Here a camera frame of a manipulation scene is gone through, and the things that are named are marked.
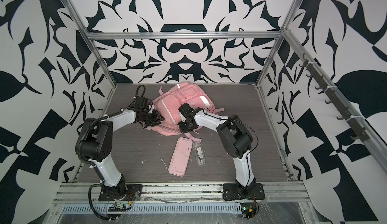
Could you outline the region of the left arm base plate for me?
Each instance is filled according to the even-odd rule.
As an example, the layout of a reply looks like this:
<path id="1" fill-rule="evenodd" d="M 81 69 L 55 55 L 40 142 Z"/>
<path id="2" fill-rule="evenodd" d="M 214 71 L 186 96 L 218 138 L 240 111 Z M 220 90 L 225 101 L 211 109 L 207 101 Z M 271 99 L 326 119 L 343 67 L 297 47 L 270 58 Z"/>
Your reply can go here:
<path id="1" fill-rule="evenodd" d="M 99 201 L 137 201 L 142 195 L 142 184 L 129 184 L 117 187 L 102 186 Z"/>

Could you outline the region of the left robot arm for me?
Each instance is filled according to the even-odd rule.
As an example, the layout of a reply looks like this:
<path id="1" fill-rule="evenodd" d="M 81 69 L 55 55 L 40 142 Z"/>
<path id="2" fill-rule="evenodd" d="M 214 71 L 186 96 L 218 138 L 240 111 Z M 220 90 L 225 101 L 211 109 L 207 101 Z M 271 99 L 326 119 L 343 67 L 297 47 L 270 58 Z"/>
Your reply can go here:
<path id="1" fill-rule="evenodd" d="M 82 163 L 95 170 L 103 192 L 125 195 L 125 178 L 111 156 L 113 133 L 129 124 L 139 123 L 143 128 L 148 128 L 158 126 L 164 120 L 151 100 L 136 96 L 129 106 L 116 113 L 87 118 L 75 146 L 76 155 Z"/>

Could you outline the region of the wall hook rail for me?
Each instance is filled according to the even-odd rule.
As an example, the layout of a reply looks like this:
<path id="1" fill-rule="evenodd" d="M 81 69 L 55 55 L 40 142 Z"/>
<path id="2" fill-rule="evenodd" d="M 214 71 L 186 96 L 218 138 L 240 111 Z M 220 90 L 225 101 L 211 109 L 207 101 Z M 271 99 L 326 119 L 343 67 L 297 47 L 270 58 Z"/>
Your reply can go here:
<path id="1" fill-rule="evenodd" d="M 345 121 L 350 126 L 354 132 L 354 136 L 352 136 L 351 139 L 360 140 L 362 142 L 368 141 L 370 136 L 366 132 L 367 128 L 365 123 L 362 122 L 362 116 L 351 108 L 348 100 L 331 81 L 329 76 L 321 69 L 319 64 L 305 59 L 300 66 L 309 71 L 309 75 L 307 75 L 308 78 L 312 78 L 316 81 L 317 86 L 315 89 L 322 91 L 328 97 L 328 100 L 326 100 L 325 103 L 333 104 L 340 113 L 337 120 Z"/>

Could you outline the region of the left circuit board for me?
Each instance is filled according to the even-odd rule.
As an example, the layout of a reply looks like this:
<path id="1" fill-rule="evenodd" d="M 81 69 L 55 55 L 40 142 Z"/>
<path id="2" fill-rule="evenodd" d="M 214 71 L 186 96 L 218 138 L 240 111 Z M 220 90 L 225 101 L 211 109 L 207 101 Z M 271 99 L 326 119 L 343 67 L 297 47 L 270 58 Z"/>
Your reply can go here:
<path id="1" fill-rule="evenodd" d="M 116 202 L 113 206 L 110 206 L 108 208 L 108 212 L 125 212 L 132 209 L 131 202 L 125 203 L 118 203 Z"/>

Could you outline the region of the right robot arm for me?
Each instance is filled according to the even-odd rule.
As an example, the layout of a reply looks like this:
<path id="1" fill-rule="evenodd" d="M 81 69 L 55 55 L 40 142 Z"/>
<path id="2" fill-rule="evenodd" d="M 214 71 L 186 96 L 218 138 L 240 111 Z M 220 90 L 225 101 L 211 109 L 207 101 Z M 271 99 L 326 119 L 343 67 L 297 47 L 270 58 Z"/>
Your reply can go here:
<path id="1" fill-rule="evenodd" d="M 218 133 L 221 143 L 233 158 L 236 171 L 235 183 L 225 187 L 224 200 L 247 199 L 257 186 L 251 164 L 253 137 L 250 126 L 244 124 L 237 115 L 223 117 L 203 108 L 192 108 L 188 103 L 178 109 L 181 121 L 178 123 L 182 133 L 190 133 L 199 127 Z"/>

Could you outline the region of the aluminium frame rail front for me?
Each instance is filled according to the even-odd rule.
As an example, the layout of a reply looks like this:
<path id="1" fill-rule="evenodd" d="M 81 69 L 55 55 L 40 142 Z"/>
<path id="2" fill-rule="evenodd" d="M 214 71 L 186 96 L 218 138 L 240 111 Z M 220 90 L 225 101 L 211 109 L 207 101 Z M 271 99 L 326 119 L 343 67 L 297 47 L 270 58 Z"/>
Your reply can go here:
<path id="1" fill-rule="evenodd" d="M 89 183 L 62 184 L 53 199 L 53 204 L 88 203 Z M 133 202 L 190 203 L 224 202 L 230 196 L 221 182 L 202 183 L 143 183 L 141 191 L 130 191 Z M 309 194 L 302 182 L 262 182 L 249 197 L 240 202 L 256 199 L 263 202 L 310 202 Z"/>

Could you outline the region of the pink student backpack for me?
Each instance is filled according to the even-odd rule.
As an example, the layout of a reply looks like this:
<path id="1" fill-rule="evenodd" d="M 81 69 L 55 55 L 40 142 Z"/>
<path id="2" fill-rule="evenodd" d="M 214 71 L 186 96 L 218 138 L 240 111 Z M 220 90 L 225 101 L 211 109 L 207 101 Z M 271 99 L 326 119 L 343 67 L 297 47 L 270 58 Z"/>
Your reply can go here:
<path id="1" fill-rule="evenodd" d="M 202 140 L 195 138 L 191 132 L 201 128 L 217 131 L 218 126 L 227 121 L 226 117 L 218 115 L 224 109 L 215 108 L 214 103 L 206 93 L 194 83 L 178 83 L 167 92 L 163 92 L 160 88 L 159 94 L 153 100 L 153 105 L 165 120 L 158 126 L 146 128 L 147 130 L 156 131 L 164 136 L 185 135 L 193 142 L 201 142 Z M 188 103 L 194 109 L 202 108 L 202 111 L 195 116 L 195 121 L 199 127 L 189 133 L 182 133 L 178 126 L 181 121 L 178 109 L 184 103 Z"/>

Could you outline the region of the circuit board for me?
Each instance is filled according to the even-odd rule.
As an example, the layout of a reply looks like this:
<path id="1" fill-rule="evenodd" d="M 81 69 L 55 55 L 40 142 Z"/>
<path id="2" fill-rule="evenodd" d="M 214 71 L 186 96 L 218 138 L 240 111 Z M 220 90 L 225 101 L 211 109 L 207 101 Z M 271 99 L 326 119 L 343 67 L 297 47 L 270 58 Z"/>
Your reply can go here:
<path id="1" fill-rule="evenodd" d="M 131 202 L 125 203 L 118 203 L 116 202 L 113 206 L 110 206 L 108 208 L 108 212 L 125 212 L 132 209 Z"/>
<path id="2" fill-rule="evenodd" d="M 245 219 L 255 217 L 259 211 L 260 207 L 257 202 L 241 204 L 241 216 Z"/>

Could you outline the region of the pink pencil case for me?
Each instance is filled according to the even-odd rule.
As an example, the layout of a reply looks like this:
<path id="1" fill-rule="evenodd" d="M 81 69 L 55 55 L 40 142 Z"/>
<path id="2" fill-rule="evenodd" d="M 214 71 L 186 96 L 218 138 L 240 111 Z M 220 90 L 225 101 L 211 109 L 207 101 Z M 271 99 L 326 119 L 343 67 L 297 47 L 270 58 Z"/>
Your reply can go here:
<path id="1" fill-rule="evenodd" d="M 186 173 L 193 141 L 188 138 L 178 138 L 168 172 L 172 175 L 183 177 Z"/>

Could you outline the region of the clear plastic eraser case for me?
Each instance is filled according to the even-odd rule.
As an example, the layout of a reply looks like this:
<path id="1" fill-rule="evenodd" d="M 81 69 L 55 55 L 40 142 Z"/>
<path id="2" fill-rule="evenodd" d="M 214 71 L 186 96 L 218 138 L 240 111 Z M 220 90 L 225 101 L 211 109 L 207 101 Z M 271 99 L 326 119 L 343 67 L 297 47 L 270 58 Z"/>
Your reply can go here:
<path id="1" fill-rule="evenodd" d="M 201 143 L 194 142 L 192 145 L 192 149 L 195 152 L 198 166 L 204 165 L 206 163 L 206 160 L 205 160 L 204 151 L 203 151 Z"/>

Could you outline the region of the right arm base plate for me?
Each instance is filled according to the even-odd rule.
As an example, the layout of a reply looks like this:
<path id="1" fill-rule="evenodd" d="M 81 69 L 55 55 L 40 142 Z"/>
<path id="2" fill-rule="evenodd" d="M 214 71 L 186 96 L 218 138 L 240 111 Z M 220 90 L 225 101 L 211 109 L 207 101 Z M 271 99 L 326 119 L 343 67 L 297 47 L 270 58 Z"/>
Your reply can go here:
<path id="1" fill-rule="evenodd" d="M 222 198 L 225 201 L 234 200 L 264 200 L 266 198 L 263 185 L 252 182 L 247 187 L 240 184 L 229 183 L 223 184 Z"/>

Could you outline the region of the right circuit board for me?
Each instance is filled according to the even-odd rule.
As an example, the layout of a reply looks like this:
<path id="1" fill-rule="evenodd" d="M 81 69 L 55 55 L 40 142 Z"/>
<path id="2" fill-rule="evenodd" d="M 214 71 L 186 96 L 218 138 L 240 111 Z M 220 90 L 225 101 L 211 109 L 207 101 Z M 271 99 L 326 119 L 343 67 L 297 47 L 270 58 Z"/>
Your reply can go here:
<path id="1" fill-rule="evenodd" d="M 260 207 L 257 202 L 241 204 L 241 216 L 245 219 L 255 217 L 259 211 Z"/>

